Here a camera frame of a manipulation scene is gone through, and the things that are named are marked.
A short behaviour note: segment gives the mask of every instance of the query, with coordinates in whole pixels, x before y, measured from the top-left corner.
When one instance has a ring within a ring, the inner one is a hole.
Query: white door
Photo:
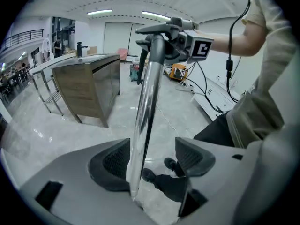
[[[129,46],[132,23],[107,22],[104,32],[104,53],[116,53],[119,48]]]
[[[135,33],[135,30],[141,26],[143,26],[143,25],[136,24],[136,23],[132,24],[130,42],[129,42],[129,52],[128,52],[129,55],[136,55],[136,56],[141,55],[142,48],[138,44],[136,44],[136,40],[145,39],[146,35]]]

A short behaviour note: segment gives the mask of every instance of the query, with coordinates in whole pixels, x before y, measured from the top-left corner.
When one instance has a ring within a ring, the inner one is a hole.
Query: pink chair
[[[117,53],[120,54],[120,60],[126,60],[128,49],[127,48],[119,48]]]

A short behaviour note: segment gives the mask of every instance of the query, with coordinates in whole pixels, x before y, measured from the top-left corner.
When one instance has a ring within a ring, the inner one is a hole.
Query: sink faucet
[[[83,56],[83,52],[82,52],[82,48],[83,47],[89,47],[89,46],[81,46],[81,43],[83,43],[83,42],[78,42],[77,43],[77,56],[80,58],[80,57],[82,57]]]

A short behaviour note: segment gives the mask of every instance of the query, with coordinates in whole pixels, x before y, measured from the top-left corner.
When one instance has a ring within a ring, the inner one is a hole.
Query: black pants
[[[216,120],[198,133],[194,139],[234,147],[226,121],[226,114],[218,116]],[[174,171],[179,178],[172,178],[169,175],[158,175],[154,180],[154,186],[171,200],[175,202],[183,202],[188,179],[185,177],[185,174],[178,162]]]

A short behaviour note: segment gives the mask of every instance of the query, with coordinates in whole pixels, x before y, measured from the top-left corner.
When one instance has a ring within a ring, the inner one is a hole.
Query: countertop
[[[45,68],[47,68],[49,66],[52,66],[55,63],[60,63],[61,61],[68,60],[68,59],[70,59],[70,58],[72,58],[74,56],[76,56],[76,54],[75,53],[71,53],[71,54],[60,56],[60,57],[55,58],[53,60],[48,60],[47,62],[44,62],[41,65],[38,65],[37,67],[34,67],[34,68],[30,69],[29,73],[31,75],[37,74],[37,73],[41,72],[42,70],[44,70]]]
[[[81,57],[81,58],[73,57],[73,58],[58,62],[56,64],[56,66],[54,66],[53,68],[59,68],[59,67],[71,66],[71,65],[78,65],[78,64],[91,64],[95,61],[102,60],[102,59],[105,59],[105,58],[110,58],[110,57],[116,56],[116,55],[119,55],[119,54],[110,53],[110,54],[89,55],[89,56]]]

